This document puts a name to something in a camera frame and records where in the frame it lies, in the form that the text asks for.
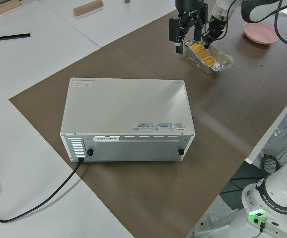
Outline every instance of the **aluminum foil tray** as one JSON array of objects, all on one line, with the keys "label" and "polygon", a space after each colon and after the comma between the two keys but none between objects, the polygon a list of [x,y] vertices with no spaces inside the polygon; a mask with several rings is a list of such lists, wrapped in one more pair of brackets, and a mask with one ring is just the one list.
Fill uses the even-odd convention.
[{"label": "aluminum foil tray", "polygon": [[207,65],[191,49],[191,46],[196,43],[204,46],[203,41],[195,41],[194,39],[191,39],[184,43],[186,47],[186,53],[187,53],[187,56],[191,60],[193,60],[198,65],[198,67],[203,70],[204,73],[211,75],[211,74],[214,74],[215,72],[221,72],[233,64],[234,62],[233,57],[224,54],[223,52],[221,52],[214,46],[210,45],[207,51],[215,59],[215,64],[213,65],[213,67]]}]

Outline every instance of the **bread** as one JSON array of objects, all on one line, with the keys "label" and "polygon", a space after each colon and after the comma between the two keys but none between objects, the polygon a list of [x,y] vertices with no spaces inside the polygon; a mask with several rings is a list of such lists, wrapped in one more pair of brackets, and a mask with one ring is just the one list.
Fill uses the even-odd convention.
[{"label": "bread", "polygon": [[215,64],[215,59],[200,44],[193,44],[191,49],[201,61],[213,67]]}]

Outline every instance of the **pink bowl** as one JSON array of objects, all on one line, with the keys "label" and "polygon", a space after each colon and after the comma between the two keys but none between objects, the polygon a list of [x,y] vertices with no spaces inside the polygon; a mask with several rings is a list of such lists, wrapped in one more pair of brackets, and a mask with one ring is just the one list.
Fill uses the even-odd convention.
[{"label": "pink bowl", "polygon": [[258,44],[269,45],[278,40],[274,28],[263,22],[245,23],[244,31],[250,40]]}]

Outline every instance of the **ventilation grille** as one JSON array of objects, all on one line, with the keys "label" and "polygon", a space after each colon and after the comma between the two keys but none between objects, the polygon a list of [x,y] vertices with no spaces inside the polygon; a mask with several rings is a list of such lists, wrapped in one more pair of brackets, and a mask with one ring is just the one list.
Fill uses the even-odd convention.
[{"label": "ventilation grille", "polygon": [[72,146],[75,156],[77,158],[85,158],[83,140],[82,139],[71,139],[70,142],[71,142],[71,146]]}]

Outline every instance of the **brown table surface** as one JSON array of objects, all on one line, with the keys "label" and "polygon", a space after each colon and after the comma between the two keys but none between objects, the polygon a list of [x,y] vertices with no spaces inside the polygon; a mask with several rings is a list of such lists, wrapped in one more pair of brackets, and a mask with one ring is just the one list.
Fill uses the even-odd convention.
[{"label": "brown table surface", "polygon": [[[215,43],[235,63],[208,76],[185,55],[176,54],[168,41],[168,19],[176,14],[106,45],[10,99],[75,167],[59,136],[71,77],[185,81],[196,137],[182,162],[85,163],[78,171],[136,238],[184,238],[287,105],[287,45],[278,41],[261,46],[248,40],[238,9],[226,38]],[[273,19],[266,22],[272,25]],[[287,36],[287,16],[281,14],[280,22]]]}]

